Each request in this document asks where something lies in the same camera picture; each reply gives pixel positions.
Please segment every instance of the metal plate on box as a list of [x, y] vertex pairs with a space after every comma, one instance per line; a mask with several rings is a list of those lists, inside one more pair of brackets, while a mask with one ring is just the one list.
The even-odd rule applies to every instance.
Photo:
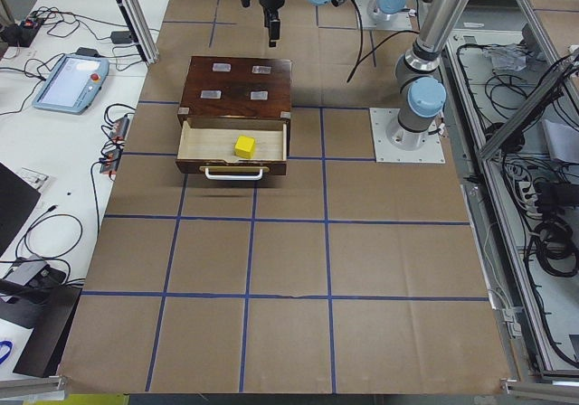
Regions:
[[253, 66], [252, 73], [257, 73], [259, 75], [270, 75], [271, 66]]
[[231, 72], [232, 65], [229, 63], [214, 63], [214, 72]]
[[[372, 138], [377, 163], [444, 164], [444, 153], [439, 136], [427, 136], [418, 150], [402, 150], [386, 138], [386, 127], [398, 117], [398, 108], [370, 108]], [[432, 122], [429, 130], [436, 129]]]
[[412, 30], [413, 25], [410, 22], [410, 16], [406, 12], [391, 14], [388, 21], [377, 22], [368, 14], [368, 4], [372, 0], [356, 0], [356, 4], [362, 15], [362, 28], [364, 30]]
[[268, 100], [267, 91], [253, 91], [251, 94], [252, 100]]
[[202, 90], [201, 99], [221, 99], [220, 90]]

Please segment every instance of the cardboard sheet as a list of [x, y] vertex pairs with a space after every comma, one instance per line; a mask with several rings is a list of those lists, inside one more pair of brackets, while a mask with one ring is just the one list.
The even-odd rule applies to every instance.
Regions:
[[[413, 37], [346, 84], [351, 7], [288, 0], [281, 18], [269, 49], [259, 5], [171, 0], [60, 373], [75, 392], [498, 393], [508, 367], [448, 141], [446, 165], [373, 158], [364, 108], [397, 106]], [[294, 61], [287, 176], [179, 173], [193, 54]]]

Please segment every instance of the connector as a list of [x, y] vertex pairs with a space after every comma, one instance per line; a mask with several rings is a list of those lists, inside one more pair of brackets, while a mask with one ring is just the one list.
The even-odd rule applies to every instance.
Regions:
[[110, 39], [115, 44], [120, 43], [133, 43], [133, 36], [130, 35], [130, 32], [112, 32], [110, 34]]
[[120, 149], [114, 149], [107, 152], [107, 157], [104, 158], [100, 163], [100, 174], [117, 174], [121, 155], [122, 152]]
[[130, 120], [128, 116], [124, 116], [119, 120], [115, 120], [112, 123], [112, 128], [110, 129], [110, 139], [112, 141], [123, 141], [127, 137], [129, 124]]
[[517, 320], [517, 313], [514, 308], [503, 308], [503, 319], [508, 328], [508, 333], [513, 338], [522, 337], [523, 329]]

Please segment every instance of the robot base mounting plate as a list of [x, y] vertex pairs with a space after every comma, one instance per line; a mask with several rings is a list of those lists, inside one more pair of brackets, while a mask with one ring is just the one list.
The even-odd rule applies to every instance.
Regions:
[[[444, 152], [438, 135], [427, 136], [417, 150], [402, 150], [394, 146], [386, 137], [386, 127], [398, 117], [398, 108], [370, 108], [372, 138], [377, 163], [445, 164]], [[430, 131], [436, 129], [432, 122]]]

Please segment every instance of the laptop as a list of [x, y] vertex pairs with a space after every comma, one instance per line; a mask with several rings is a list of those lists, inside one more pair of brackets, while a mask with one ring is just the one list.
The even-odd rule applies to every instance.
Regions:
[[0, 163], [0, 256], [40, 199], [40, 193]]

